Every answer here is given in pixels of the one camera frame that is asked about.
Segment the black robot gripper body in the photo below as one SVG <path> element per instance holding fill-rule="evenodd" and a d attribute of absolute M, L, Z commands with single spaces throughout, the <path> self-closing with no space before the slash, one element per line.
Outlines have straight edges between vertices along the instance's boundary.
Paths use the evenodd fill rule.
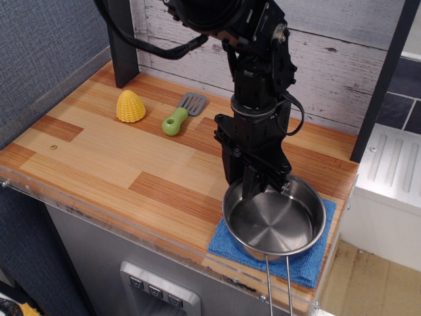
<path fill-rule="evenodd" d="M 289 189 L 287 176 L 292 170 L 282 149 L 287 136 L 291 102 L 270 102 L 265 109 L 250 109 L 231 100 L 233 117 L 216 115 L 215 139 L 223 146 L 238 147 L 243 153 L 244 168 L 253 165 L 266 169 L 269 186 L 278 192 Z"/>

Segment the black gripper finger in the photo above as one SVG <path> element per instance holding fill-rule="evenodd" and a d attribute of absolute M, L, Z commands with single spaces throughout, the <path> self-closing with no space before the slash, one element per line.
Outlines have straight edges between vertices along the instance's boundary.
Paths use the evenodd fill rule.
<path fill-rule="evenodd" d="M 252 199 L 256 195 L 266 191 L 269 185 L 266 169 L 258 169 L 249 165 L 244 168 L 242 198 Z"/>
<path fill-rule="evenodd" d="M 234 183 L 243 177 L 243 153 L 238 147 L 222 146 L 222 161 L 224 174 L 228 184 Z"/>

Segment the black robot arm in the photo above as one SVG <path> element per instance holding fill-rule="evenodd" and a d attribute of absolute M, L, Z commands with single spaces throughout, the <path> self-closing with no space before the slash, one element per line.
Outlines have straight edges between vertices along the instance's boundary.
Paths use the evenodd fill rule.
<path fill-rule="evenodd" d="M 274 1 L 167 1 L 174 20 L 221 41 L 234 82 L 232 116 L 215 117 L 229 184 L 251 199 L 272 186 L 287 188 L 291 165 L 282 151 L 296 66 L 289 54 L 285 14 Z"/>

